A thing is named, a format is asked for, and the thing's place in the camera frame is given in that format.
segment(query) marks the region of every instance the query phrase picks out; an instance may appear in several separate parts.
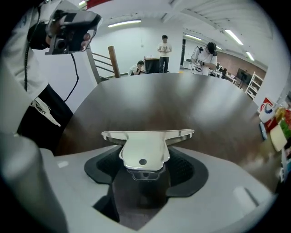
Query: brown tabletop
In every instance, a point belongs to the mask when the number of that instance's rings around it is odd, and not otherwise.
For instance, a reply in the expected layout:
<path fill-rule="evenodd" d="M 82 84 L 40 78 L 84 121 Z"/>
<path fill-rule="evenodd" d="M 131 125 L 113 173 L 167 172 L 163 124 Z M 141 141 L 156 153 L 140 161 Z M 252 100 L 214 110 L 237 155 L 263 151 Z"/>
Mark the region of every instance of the brown tabletop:
<path fill-rule="evenodd" d="M 193 74 L 146 74 L 102 82 L 67 125 L 57 155 L 108 145 L 102 131 L 194 129 L 175 146 L 226 159 L 275 190 L 280 156 L 263 142 L 257 105 L 230 81 Z"/>

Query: brown wall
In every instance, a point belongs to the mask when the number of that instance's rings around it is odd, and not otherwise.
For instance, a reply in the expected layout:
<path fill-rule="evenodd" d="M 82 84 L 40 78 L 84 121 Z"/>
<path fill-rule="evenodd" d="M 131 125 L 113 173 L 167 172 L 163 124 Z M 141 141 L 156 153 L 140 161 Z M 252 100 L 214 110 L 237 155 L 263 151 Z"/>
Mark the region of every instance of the brown wall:
<path fill-rule="evenodd" d="M 266 75 L 266 72 L 261 68 L 226 53 L 217 52 L 217 62 L 220 62 L 220 65 L 226 68 L 227 72 L 233 75 L 237 74 L 238 68 L 247 70 L 247 72 L 251 75 L 256 72 L 256 74 L 261 78 L 264 78 Z"/>

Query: black sleeve cuff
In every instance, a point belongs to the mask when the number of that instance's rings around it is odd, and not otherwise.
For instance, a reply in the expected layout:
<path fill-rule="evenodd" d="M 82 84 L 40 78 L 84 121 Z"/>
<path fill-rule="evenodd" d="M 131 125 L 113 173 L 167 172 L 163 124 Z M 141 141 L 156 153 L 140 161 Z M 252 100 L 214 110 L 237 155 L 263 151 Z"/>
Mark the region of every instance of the black sleeve cuff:
<path fill-rule="evenodd" d="M 29 31 L 28 31 L 28 35 L 27 35 L 27 40 L 29 41 L 31 39 L 31 35 L 33 33 L 33 31 L 35 30 L 36 24 L 33 25 Z M 49 48 L 50 46 L 46 43 L 45 39 L 46 39 L 46 24 L 44 22 L 41 22 L 38 24 L 32 40 L 30 42 L 30 47 L 32 49 L 38 49 L 38 50 L 43 50 L 46 48 Z"/>

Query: shelving unit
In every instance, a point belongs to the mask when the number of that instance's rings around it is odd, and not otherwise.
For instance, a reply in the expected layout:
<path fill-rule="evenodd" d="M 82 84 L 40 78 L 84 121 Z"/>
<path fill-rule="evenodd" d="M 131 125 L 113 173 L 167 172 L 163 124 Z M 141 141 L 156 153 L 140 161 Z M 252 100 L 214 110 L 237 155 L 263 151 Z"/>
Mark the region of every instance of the shelving unit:
<path fill-rule="evenodd" d="M 251 78 L 250 84 L 247 87 L 245 93 L 249 95 L 252 99 L 254 99 L 262 83 L 263 79 L 256 75 L 256 72 L 254 72 L 253 77 Z"/>

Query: fluorescent tube light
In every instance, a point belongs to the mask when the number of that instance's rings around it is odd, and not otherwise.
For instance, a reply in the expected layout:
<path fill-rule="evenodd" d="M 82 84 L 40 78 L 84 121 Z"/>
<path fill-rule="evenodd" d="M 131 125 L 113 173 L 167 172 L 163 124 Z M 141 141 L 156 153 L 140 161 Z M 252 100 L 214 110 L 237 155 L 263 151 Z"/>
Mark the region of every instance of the fluorescent tube light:
<path fill-rule="evenodd" d="M 253 58 L 253 56 L 250 54 L 250 52 L 246 52 L 246 54 L 249 56 L 249 58 L 254 61 L 255 59 Z"/>
<path fill-rule="evenodd" d="M 85 4 L 86 2 L 85 1 L 81 1 L 80 3 L 79 3 L 79 5 L 83 5 L 83 4 Z"/>
<path fill-rule="evenodd" d="M 243 43 L 240 41 L 240 39 L 237 38 L 237 36 L 231 31 L 231 30 L 225 30 L 238 44 L 243 45 Z"/>
<path fill-rule="evenodd" d="M 200 39 L 200 38 L 197 38 L 197 37 L 195 37 L 195 36 L 188 35 L 188 34 L 185 34 L 185 36 L 190 37 L 190 38 L 193 38 L 193 39 L 196 39 L 196 40 L 199 40 L 199 41 L 202 40 L 202 39 Z"/>
<path fill-rule="evenodd" d="M 130 21 L 124 21 L 124 22 L 119 22 L 119 23 L 115 23 L 115 24 L 110 24 L 108 25 L 108 27 L 115 27 L 115 26 L 119 26 L 119 25 L 124 25 L 124 24 L 134 24 L 134 23 L 140 23 L 141 20 L 130 20 Z"/>

